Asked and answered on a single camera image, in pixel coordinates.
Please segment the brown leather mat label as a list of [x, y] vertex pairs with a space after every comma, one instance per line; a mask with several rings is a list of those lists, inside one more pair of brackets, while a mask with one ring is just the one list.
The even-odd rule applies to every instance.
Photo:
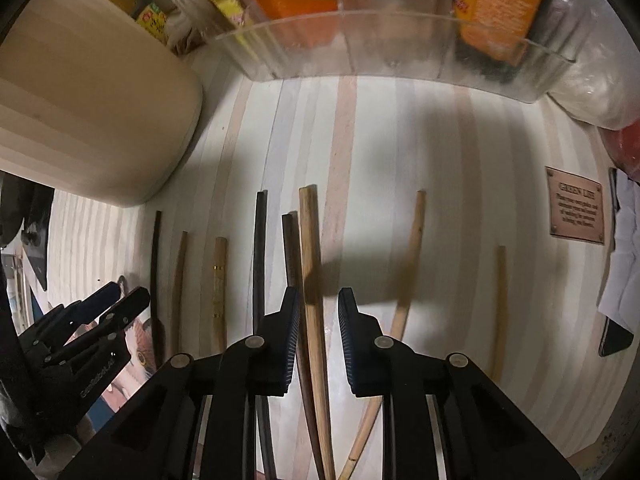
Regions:
[[604, 244], [602, 185], [578, 174], [546, 167], [549, 232], [564, 240]]

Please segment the light wooden chopstick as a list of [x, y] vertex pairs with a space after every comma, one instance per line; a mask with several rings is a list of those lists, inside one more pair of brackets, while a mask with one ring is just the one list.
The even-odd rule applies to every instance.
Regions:
[[299, 231], [302, 246], [303, 296], [308, 359], [311, 449], [319, 479], [335, 479], [331, 436], [328, 357], [324, 330], [322, 264], [317, 185], [298, 190]]

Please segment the white paper sheet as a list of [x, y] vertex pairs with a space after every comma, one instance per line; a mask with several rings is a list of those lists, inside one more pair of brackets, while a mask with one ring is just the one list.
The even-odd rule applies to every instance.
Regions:
[[599, 311], [635, 334], [639, 330], [639, 185], [615, 169], [614, 250]]

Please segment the pale bamboo chopstick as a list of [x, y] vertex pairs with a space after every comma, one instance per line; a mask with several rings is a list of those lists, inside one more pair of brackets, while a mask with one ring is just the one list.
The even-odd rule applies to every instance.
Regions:
[[[388, 332], [392, 338], [398, 340], [404, 338], [412, 298], [416, 291], [416, 276], [418, 275], [420, 263], [426, 201], [426, 192], [424, 190], [416, 192], [416, 203], [414, 204], [408, 248], [405, 257], [401, 261], [397, 280], [398, 300], [394, 311], [392, 326], [390, 326], [390, 331]], [[375, 396], [368, 401], [358, 432], [354, 442], [352, 442], [352, 448], [338, 476], [340, 480], [352, 478], [352, 474], [355, 471], [362, 452], [369, 441], [382, 403], [383, 399], [380, 396]]]

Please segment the bamboo chopstick with dots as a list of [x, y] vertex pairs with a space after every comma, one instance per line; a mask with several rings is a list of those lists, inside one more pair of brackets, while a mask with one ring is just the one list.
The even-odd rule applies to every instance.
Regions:
[[213, 263], [212, 350], [215, 354], [227, 347], [226, 335], [226, 283], [228, 240], [218, 236], [215, 240]]

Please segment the dark brown chopstick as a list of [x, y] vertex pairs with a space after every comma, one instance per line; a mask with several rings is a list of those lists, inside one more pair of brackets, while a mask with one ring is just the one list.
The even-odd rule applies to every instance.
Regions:
[[282, 216], [282, 232], [284, 245], [284, 260], [288, 286], [296, 289], [299, 300], [299, 326], [296, 348], [296, 362], [299, 377], [300, 393], [302, 394], [306, 427], [310, 440], [314, 464], [320, 479], [326, 478], [322, 464], [320, 441], [316, 410], [314, 409], [314, 395], [312, 394], [311, 371], [308, 354], [308, 338], [306, 334], [304, 281], [302, 274], [302, 256], [300, 255], [300, 238], [297, 212], [291, 211]]

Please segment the thin black chopstick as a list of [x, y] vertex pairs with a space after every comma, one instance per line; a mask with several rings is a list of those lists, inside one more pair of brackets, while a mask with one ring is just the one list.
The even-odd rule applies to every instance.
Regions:
[[[252, 270], [252, 306], [253, 330], [258, 332], [260, 323], [265, 316], [265, 275], [266, 275], [266, 226], [267, 226], [268, 192], [259, 191], [256, 194], [253, 270]], [[258, 437], [260, 452], [262, 452], [262, 466], [266, 479], [277, 479], [276, 462], [274, 461], [269, 414], [269, 402], [266, 396], [256, 398], [256, 415], [258, 423]]]

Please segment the short pale chopstick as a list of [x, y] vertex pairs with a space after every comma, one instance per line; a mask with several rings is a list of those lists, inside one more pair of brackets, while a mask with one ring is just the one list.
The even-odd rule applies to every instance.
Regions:
[[494, 346], [489, 367], [489, 376], [494, 382], [502, 377], [506, 355], [506, 329], [508, 328], [508, 270], [506, 270], [506, 248], [497, 247], [496, 252], [496, 310]]

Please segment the cream utensil holder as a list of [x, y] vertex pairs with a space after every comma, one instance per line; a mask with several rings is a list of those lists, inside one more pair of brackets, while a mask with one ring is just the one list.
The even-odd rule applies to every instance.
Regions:
[[1, 44], [1, 168], [119, 207], [167, 181], [198, 75], [108, 0], [30, 0]]

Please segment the clear plastic bag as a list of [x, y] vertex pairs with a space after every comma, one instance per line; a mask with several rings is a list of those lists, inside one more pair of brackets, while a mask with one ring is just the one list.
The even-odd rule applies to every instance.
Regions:
[[567, 114], [608, 130], [639, 119], [639, 49], [606, 0], [550, 0], [540, 42], [570, 61], [549, 91]]

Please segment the red item in bag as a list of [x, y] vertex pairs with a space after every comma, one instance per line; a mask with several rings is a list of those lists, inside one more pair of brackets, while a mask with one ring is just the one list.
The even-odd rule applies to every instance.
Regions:
[[614, 165], [629, 179], [640, 183], [640, 128], [639, 123], [620, 129], [599, 129], [602, 143]]

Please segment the clear plastic organizer bin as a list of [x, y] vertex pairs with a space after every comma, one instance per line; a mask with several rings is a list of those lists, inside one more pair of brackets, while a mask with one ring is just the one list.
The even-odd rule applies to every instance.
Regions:
[[503, 29], [446, 14], [337, 10], [245, 26], [213, 37], [251, 80], [377, 76], [430, 80], [537, 101], [575, 64]]

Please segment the black smartphone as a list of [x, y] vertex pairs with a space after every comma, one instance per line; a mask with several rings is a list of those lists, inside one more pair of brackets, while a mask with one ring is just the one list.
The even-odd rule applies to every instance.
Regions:
[[[617, 169], [610, 168], [608, 170], [608, 188], [610, 189], [612, 200], [612, 235], [615, 234], [616, 214], [620, 211], [620, 202], [616, 193]], [[615, 353], [621, 352], [629, 348], [634, 340], [634, 335], [620, 324], [605, 318], [603, 332], [598, 348], [598, 356], [606, 358]]]

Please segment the tan wooden chopstick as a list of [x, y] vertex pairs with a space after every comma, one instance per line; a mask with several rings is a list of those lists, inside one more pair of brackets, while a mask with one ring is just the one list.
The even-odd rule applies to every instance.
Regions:
[[188, 250], [188, 237], [188, 232], [181, 232], [175, 264], [174, 284], [172, 284], [171, 289], [169, 352], [172, 356], [180, 352], [181, 301], [184, 265], [186, 264], [186, 251]]

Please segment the striped cat table mat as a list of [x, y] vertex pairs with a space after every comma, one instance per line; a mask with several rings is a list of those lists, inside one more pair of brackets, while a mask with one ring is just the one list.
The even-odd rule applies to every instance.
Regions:
[[631, 353], [598, 356], [597, 305], [608, 244], [549, 232], [546, 167], [597, 182], [610, 161], [593, 128], [551, 100], [521, 104], [465, 88], [390, 78], [254, 82], [203, 48], [186, 65], [204, 88], [194, 147], [145, 205], [122, 209], [54, 196], [48, 297], [67, 304], [101, 284], [150, 282], [162, 212], [158, 313], [170, 318], [182, 231], [189, 233], [181, 348], [212, 350], [214, 245], [228, 240], [227, 337], [252, 330], [255, 197], [268, 192], [266, 303], [286, 284], [281, 218], [298, 190], [318, 190], [324, 330], [334, 462], [343, 466], [366, 401], [345, 376], [337, 293], [390, 328], [416, 192], [427, 203], [405, 342], [442, 358], [460, 351], [488, 368], [494, 346], [496, 252], [506, 248], [508, 328], [503, 391], [565, 455], [588, 450], [620, 397]]

